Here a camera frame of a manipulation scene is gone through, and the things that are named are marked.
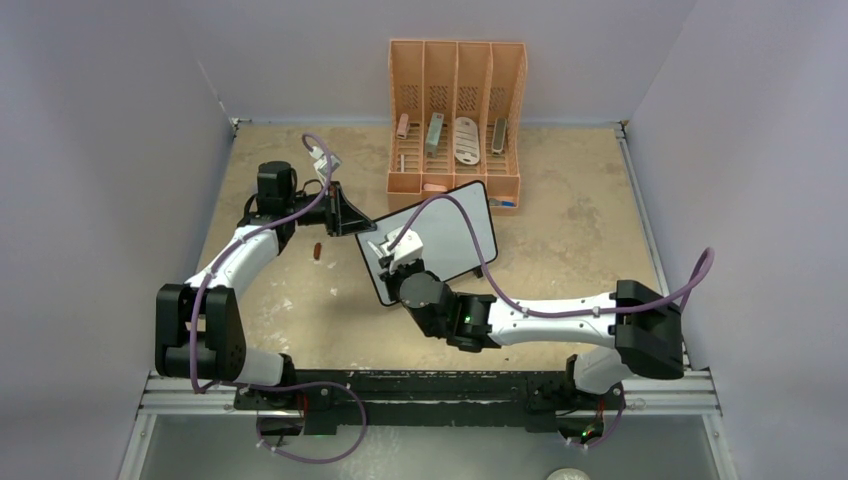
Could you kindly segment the black framed whiteboard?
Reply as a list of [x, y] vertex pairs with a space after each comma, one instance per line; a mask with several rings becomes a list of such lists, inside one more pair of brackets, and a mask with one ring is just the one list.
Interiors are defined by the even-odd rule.
[[[443, 281], [452, 280], [480, 266], [470, 228], [474, 230], [487, 263], [496, 260], [499, 254], [489, 196], [484, 183], [473, 181], [448, 191], [447, 195], [461, 204], [469, 217], [470, 226], [464, 221], [461, 211], [444, 199], [430, 203], [411, 226], [411, 231], [418, 234], [423, 242], [424, 266]], [[389, 234], [401, 229], [416, 208], [416, 205], [411, 205], [385, 215], [375, 221], [374, 231], [355, 236], [378, 301], [386, 307], [393, 305], [395, 301], [390, 298], [389, 288], [380, 279], [380, 274], [385, 269], [379, 265], [377, 249], [389, 242]]]

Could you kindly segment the white red marker pen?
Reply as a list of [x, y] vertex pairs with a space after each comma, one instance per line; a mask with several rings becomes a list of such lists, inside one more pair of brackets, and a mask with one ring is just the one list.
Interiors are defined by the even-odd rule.
[[371, 240], [368, 240], [366, 244], [371, 248], [378, 260], [388, 259], [392, 256], [392, 252], [388, 248], [388, 242], [375, 243]]

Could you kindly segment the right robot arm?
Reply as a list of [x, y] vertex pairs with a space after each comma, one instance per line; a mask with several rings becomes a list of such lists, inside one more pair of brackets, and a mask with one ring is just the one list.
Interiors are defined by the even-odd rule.
[[680, 307], [635, 280], [620, 280], [614, 291], [592, 297], [507, 302], [455, 292], [422, 260], [396, 268], [382, 260], [379, 278], [424, 336], [461, 351], [530, 342], [591, 345], [569, 361], [561, 381], [564, 399], [576, 407], [633, 375], [654, 380], [684, 375]]

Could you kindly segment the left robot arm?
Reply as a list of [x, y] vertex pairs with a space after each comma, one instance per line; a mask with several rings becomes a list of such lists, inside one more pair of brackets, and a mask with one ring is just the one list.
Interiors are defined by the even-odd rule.
[[314, 194], [297, 186], [297, 172], [289, 163], [259, 166], [257, 191], [228, 245], [185, 282], [165, 284], [157, 292], [159, 374], [259, 386], [260, 397], [275, 409], [295, 402], [298, 382], [291, 359], [247, 346], [238, 300], [282, 253], [297, 227], [322, 225], [331, 237], [375, 230], [375, 222], [347, 200], [340, 183], [326, 179], [340, 164], [336, 156], [315, 162], [321, 188]]

